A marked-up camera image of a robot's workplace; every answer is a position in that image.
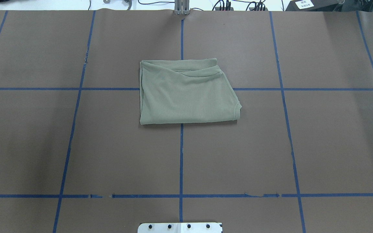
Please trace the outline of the olive green long-sleeve shirt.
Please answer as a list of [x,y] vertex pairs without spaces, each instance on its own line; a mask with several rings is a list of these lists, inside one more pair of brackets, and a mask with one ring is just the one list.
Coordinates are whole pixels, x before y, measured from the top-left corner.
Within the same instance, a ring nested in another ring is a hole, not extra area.
[[242,105],[216,58],[142,60],[140,124],[235,121]]

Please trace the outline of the black box with label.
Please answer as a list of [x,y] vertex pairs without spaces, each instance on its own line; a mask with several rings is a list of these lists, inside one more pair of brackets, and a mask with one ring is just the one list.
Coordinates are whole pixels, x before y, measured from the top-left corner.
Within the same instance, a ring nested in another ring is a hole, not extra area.
[[332,12],[344,4],[344,0],[292,0],[285,11]]

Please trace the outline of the aluminium frame post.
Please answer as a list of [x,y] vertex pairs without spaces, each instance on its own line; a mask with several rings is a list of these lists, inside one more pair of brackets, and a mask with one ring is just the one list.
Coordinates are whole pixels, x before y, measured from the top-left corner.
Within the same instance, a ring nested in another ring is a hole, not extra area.
[[189,0],[174,0],[174,14],[175,15],[189,15],[190,7]]

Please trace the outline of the white central pedestal column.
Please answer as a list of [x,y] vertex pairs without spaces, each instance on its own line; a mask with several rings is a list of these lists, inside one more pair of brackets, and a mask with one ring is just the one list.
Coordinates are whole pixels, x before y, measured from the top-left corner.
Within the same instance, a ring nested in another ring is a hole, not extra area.
[[222,223],[190,222],[190,223],[143,223],[138,233],[222,233]]

